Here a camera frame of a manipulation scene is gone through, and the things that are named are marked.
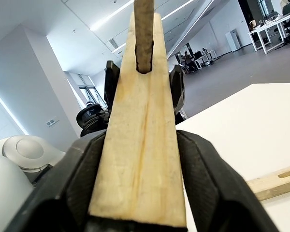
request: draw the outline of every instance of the wooden stick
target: wooden stick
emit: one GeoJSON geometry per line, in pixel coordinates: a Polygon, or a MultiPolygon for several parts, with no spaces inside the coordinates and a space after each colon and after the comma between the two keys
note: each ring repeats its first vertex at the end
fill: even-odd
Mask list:
{"type": "Polygon", "coordinates": [[[152,68],[154,0],[135,0],[136,64],[140,73],[152,68]]]}
{"type": "Polygon", "coordinates": [[[89,207],[93,216],[186,227],[180,160],[161,17],[153,69],[136,71],[131,17],[114,106],[89,207]]]}
{"type": "Polygon", "coordinates": [[[247,182],[260,201],[290,192],[290,167],[247,182]]]}

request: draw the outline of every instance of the fluorescent light strip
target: fluorescent light strip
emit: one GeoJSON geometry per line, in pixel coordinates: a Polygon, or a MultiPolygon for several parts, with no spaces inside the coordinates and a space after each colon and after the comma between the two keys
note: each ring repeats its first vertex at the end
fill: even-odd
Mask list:
{"type": "Polygon", "coordinates": [[[176,47],[173,49],[173,51],[169,54],[168,58],[171,56],[171,54],[177,49],[179,44],[184,40],[184,38],[188,35],[188,33],[191,31],[191,29],[196,25],[196,23],[200,20],[200,18],[205,14],[206,10],[212,5],[214,0],[211,0],[211,2],[207,5],[207,7],[204,9],[204,11],[200,14],[200,16],[197,18],[197,20],[194,22],[194,24],[190,27],[190,29],[187,31],[187,33],[184,35],[184,37],[179,41],[179,43],[176,45],[176,47]]]}
{"type": "Polygon", "coordinates": [[[119,46],[118,48],[116,48],[114,51],[112,51],[113,53],[115,53],[116,51],[118,51],[119,49],[123,48],[124,46],[126,46],[126,43],[122,44],[121,46],[119,46]]]}
{"type": "Polygon", "coordinates": [[[183,7],[187,6],[189,3],[193,2],[194,0],[189,0],[187,1],[185,4],[181,5],[180,7],[178,7],[177,9],[173,10],[171,13],[167,14],[165,17],[163,17],[161,19],[161,21],[163,21],[164,19],[170,17],[172,14],[174,14],[175,12],[179,11],[180,9],[182,9],[183,7]]]}
{"type": "MultiPolygon", "coordinates": [[[[176,8],[175,10],[173,10],[171,13],[167,14],[165,17],[163,17],[161,19],[161,21],[163,21],[164,19],[170,17],[171,15],[173,15],[175,12],[179,11],[180,9],[182,9],[183,7],[187,6],[189,3],[193,2],[194,0],[189,0],[187,1],[185,4],[181,5],[180,7],[176,8]]],[[[118,48],[116,48],[114,51],[112,51],[113,53],[115,53],[116,51],[118,51],[119,49],[123,48],[126,45],[126,43],[122,44],[121,46],[119,46],[118,48]]]]}
{"type": "Polygon", "coordinates": [[[6,110],[6,112],[8,112],[8,114],[11,116],[11,118],[13,119],[13,121],[17,124],[17,126],[22,130],[22,132],[25,135],[29,135],[29,133],[26,131],[26,129],[23,127],[23,125],[21,125],[21,123],[17,120],[17,118],[12,114],[12,112],[10,111],[10,109],[7,107],[7,105],[4,103],[4,101],[2,100],[2,98],[0,97],[0,104],[3,106],[3,108],[6,110]]]}
{"type": "Polygon", "coordinates": [[[114,11],[113,13],[111,13],[109,16],[99,20],[97,23],[95,23],[90,30],[95,31],[97,29],[99,29],[103,24],[105,24],[108,20],[110,20],[112,17],[114,17],[116,14],[118,14],[119,12],[121,12],[122,10],[124,10],[125,8],[127,8],[128,6],[130,6],[132,3],[134,3],[134,0],[130,0],[128,1],[126,4],[124,4],[123,6],[119,7],[116,11],[114,11]]]}

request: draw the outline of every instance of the desk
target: desk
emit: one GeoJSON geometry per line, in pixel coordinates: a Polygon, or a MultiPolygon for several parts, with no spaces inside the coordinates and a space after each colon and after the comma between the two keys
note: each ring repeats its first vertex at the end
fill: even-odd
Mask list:
{"type": "Polygon", "coordinates": [[[282,23],[284,21],[288,20],[288,19],[290,19],[290,15],[283,16],[282,18],[274,20],[274,21],[272,21],[272,22],[270,22],[268,24],[263,25],[262,27],[256,28],[253,31],[251,31],[249,33],[249,36],[250,36],[250,39],[252,41],[252,45],[253,45],[255,51],[259,50],[260,48],[263,48],[264,53],[267,54],[269,51],[271,51],[271,50],[275,49],[276,47],[282,45],[284,43],[284,39],[286,38],[285,29],[284,29],[284,26],[283,26],[282,23]],[[270,27],[273,27],[273,26],[277,26],[279,34],[280,34],[280,37],[282,39],[282,42],[277,44],[277,45],[275,45],[275,46],[273,46],[273,47],[271,47],[270,49],[266,49],[265,46],[272,42],[267,29],[269,29],[270,27]],[[262,39],[262,36],[260,34],[262,31],[265,31],[265,33],[266,33],[266,36],[267,36],[267,39],[268,39],[267,43],[264,43],[264,41],[262,39]],[[256,44],[255,44],[255,42],[254,42],[254,40],[253,40],[253,38],[251,36],[253,33],[257,33],[257,35],[258,35],[258,37],[260,39],[260,42],[261,42],[261,46],[260,47],[256,47],[256,44]]]}
{"type": "Polygon", "coordinates": [[[208,58],[208,56],[207,56],[207,55],[203,55],[203,56],[201,56],[200,58],[196,59],[196,62],[197,62],[197,63],[199,64],[199,66],[200,66],[199,69],[202,68],[202,65],[201,65],[201,63],[200,63],[201,60],[202,60],[202,63],[203,63],[205,66],[207,66],[207,65],[210,64],[210,59],[208,58]]]}
{"type": "MultiPolygon", "coordinates": [[[[289,167],[290,84],[250,85],[176,129],[209,140],[246,181],[289,167]]],[[[290,232],[290,193],[262,205],[279,231],[290,232]]],[[[190,208],[186,207],[189,231],[195,231],[190,208]]]]}

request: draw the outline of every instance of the wooden plank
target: wooden plank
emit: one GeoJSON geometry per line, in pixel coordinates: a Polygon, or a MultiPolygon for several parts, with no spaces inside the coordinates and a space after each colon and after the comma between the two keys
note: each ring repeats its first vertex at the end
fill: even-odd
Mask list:
{"type": "Polygon", "coordinates": [[[89,213],[186,227],[185,202],[161,17],[153,69],[136,71],[134,15],[89,213]]]}
{"type": "Polygon", "coordinates": [[[153,53],[154,0],[135,0],[135,54],[140,73],[151,71],[153,53]]]}
{"type": "Polygon", "coordinates": [[[290,192],[290,167],[247,182],[260,201],[290,192]]]}

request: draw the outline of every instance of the person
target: person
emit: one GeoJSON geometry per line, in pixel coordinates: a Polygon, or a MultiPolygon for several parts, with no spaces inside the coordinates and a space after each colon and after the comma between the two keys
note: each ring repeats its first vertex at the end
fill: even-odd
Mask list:
{"type": "Polygon", "coordinates": [[[185,52],[184,60],[185,60],[186,65],[189,68],[193,67],[193,68],[197,69],[197,65],[195,64],[195,62],[192,61],[191,56],[188,54],[187,51],[185,52]]]}

